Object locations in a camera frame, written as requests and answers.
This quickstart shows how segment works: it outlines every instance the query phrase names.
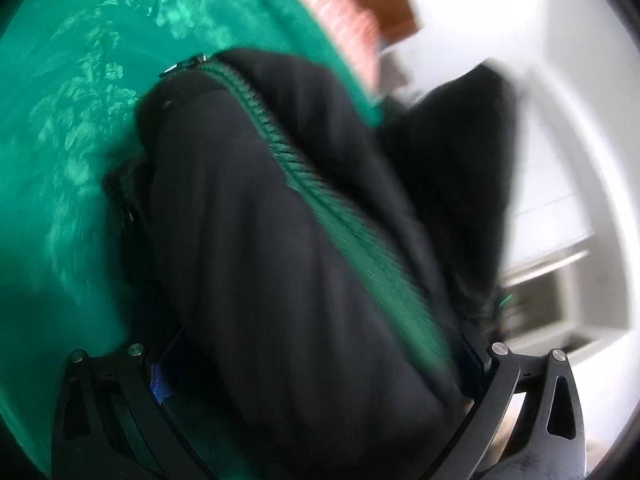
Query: pink fabric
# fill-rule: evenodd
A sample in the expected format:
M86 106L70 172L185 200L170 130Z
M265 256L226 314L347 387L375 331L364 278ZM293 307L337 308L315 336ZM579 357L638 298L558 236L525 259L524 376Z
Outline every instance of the pink fabric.
M300 0L324 28L353 73L370 93L378 90L376 17L356 0Z

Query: black fabric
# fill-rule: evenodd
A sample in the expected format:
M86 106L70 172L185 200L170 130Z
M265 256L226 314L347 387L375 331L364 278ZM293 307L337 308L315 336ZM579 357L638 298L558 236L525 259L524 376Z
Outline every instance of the black fabric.
M468 319L495 317L515 130L513 86L482 64L377 132Z
M435 256L440 245L399 152L382 155L326 69L251 50L220 59L396 251L459 352L458 318ZM399 128L415 129L412 117ZM171 76L143 99L136 119L155 172L149 223L159 280L242 418L295 477L418 478L463 416L458 370L421 375L410 365L373 298L222 86L199 72ZM391 129L380 131L384 140Z

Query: metal screw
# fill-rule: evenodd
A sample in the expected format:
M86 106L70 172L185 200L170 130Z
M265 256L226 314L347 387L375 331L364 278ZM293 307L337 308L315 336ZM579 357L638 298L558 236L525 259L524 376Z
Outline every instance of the metal screw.
M80 361L82 361L82 359L84 359L84 351L83 350L75 350L71 354L71 362L72 363L79 363Z
M551 355L556 361L566 361L566 354L562 350L553 350Z
M129 347L129 355L131 357L138 357L139 355L142 355L144 351L145 346L142 343L133 343L133 345Z
M504 343L492 344L491 350L493 350L496 355L507 355L509 353L509 347Z

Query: zipper teeth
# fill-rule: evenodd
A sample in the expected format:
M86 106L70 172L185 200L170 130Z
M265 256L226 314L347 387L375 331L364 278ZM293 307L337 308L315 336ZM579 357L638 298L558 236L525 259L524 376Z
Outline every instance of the zipper teeth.
M439 329L421 293L385 243L308 168L270 120L256 92L235 70L213 60L198 68L225 86L247 112L257 133L268 142L287 185L305 200L334 245L357 270L363 285L395 325L414 365L420 370L446 366L449 350Z

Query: zipper slider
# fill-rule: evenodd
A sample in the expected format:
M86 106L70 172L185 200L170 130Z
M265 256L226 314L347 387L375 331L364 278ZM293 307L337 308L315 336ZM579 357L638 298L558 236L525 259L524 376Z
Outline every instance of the zipper slider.
M163 77L177 70L190 70L191 68L195 68L206 61L207 61L207 56L205 54L196 54L195 56L191 56L189 59L185 59L183 61L179 61L174 65L171 65L164 72L159 74L158 77L162 79Z

